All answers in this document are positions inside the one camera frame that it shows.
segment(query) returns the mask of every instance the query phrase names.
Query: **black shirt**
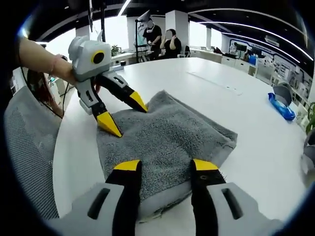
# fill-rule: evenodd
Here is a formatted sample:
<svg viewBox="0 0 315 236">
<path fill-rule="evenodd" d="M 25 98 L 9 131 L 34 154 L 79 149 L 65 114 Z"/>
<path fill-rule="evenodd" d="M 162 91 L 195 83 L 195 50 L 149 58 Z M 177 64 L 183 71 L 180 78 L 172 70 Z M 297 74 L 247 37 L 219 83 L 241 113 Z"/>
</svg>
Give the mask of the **black shirt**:
<svg viewBox="0 0 315 236">
<path fill-rule="evenodd" d="M 158 37 L 158 36 L 162 36 L 162 30 L 159 26 L 154 25 L 154 28 L 152 29 L 152 32 L 147 32 L 148 28 L 145 29 L 144 33 L 143 33 L 143 37 L 145 37 L 147 39 L 147 42 L 151 41 L 153 43 L 153 41 Z M 161 45 L 162 40 L 159 39 L 155 45 L 153 45 L 151 48 L 152 49 L 159 49 L 159 46 Z"/>
<path fill-rule="evenodd" d="M 182 50 L 182 43 L 178 38 L 175 38 L 174 40 L 174 44 L 176 49 L 175 50 L 171 50 L 169 45 L 171 44 L 171 40 L 167 40 L 164 44 L 165 47 L 165 57 L 166 58 L 177 58 L 177 55 L 181 53 Z"/>
</svg>

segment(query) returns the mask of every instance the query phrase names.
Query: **office desk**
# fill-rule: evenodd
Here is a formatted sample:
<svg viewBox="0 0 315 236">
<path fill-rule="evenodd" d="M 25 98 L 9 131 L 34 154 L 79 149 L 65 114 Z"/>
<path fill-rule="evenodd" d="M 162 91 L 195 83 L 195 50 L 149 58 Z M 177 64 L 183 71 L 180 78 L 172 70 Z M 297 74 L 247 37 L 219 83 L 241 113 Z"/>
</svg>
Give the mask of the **office desk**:
<svg viewBox="0 0 315 236">
<path fill-rule="evenodd" d="M 112 62 L 126 60 L 126 59 L 134 58 L 134 57 L 136 57 L 136 53 L 134 53 L 134 52 L 132 52 L 132 53 L 121 53 L 121 54 L 118 54 L 116 56 L 113 56 L 112 57 Z"/>
<path fill-rule="evenodd" d="M 195 48 L 191 48 L 190 52 L 191 52 L 192 57 L 203 58 L 203 59 L 211 60 L 217 63 L 221 63 L 221 60 L 222 60 L 222 54 L 220 53 L 214 53 L 208 50 L 195 49 Z"/>
<path fill-rule="evenodd" d="M 145 102 L 164 89 L 238 133 L 237 147 L 221 167 L 226 181 L 254 197 L 268 218 L 285 220 L 290 215 L 305 191 L 299 159 L 306 135 L 269 103 L 267 93 L 272 87 L 229 66 L 199 58 L 149 61 L 126 66 L 118 73 Z M 111 113 L 129 109 L 104 88 L 99 96 Z M 71 210 L 74 199 L 104 181 L 95 118 L 85 113 L 74 93 L 54 154 L 54 194 L 60 217 Z M 138 236 L 195 235 L 190 199 L 161 218 L 137 225 L 136 232 Z"/>
</svg>

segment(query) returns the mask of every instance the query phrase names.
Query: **gray office chair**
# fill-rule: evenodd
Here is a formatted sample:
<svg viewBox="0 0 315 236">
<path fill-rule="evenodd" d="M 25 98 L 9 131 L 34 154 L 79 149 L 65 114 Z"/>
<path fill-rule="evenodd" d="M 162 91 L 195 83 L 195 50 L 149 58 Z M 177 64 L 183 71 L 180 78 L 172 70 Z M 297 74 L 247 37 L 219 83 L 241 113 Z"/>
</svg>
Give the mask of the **gray office chair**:
<svg viewBox="0 0 315 236">
<path fill-rule="evenodd" d="M 9 102 L 4 126 L 13 169 L 26 196 L 44 219 L 58 218 L 53 158 L 60 122 L 24 86 Z"/>
<path fill-rule="evenodd" d="M 182 48 L 185 48 L 185 50 L 182 51 L 181 54 L 178 54 L 177 58 L 190 58 L 191 57 L 190 47 L 189 46 L 185 46 L 185 47 L 182 47 Z"/>
<path fill-rule="evenodd" d="M 315 181 L 315 129 L 311 130 L 306 137 L 300 161 L 303 181 L 310 186 Z"/>
<path fill-rule="evenodd" d="M 292 102 L 290 88 L 287 85 L 279 84 L 273 87 L 276 100 L 282 102 L 285 106 L 289 106 Z"/>
</svg>

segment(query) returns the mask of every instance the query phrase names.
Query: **pillar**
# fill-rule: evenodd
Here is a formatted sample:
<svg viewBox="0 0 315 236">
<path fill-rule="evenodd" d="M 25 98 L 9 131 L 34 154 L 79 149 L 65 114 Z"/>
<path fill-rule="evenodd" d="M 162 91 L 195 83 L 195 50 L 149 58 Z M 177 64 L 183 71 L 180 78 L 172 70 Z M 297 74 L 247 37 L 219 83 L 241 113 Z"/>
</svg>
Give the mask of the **pillar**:
<svg viewBox="0 0 315 236">
<path fill-rule="evenodd" d="M 207 28 L 207 48 L 211 48 L 211 28 Z"/>
<path fill-rule="evenodd" d="M 90 38 L 90 25 L 83 26 L 80 28 L 75 28 L 75 36 L 85 36 L 87 35 Z"/>
<path fill-rule="evenodd" d="M 189 24 L 188 24 L 187 13 L 176 11 L 176 10 L 166 13 L 165 14 L 165 29 L 176 30 L 177 37 L 182 42 L 182 47 L 185 48 L 185 46 L 188 45 Z"/>
</svg>

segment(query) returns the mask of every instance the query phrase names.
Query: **mesh chair back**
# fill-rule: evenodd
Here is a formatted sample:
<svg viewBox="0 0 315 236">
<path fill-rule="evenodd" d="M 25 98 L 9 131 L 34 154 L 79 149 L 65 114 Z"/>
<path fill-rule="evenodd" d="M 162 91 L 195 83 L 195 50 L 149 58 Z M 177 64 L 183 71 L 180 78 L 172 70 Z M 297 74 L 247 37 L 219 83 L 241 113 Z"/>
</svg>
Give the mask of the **mesh chair back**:
<svg viewBox="0 0 315 236">
<path fill-rule="evenodd" d="M 60 124 L 24 86 L 9 102 L 4 126 L 12 166 L 26 196 L 44 219 L 58 218 L 53 157 Z"/>
</svg>

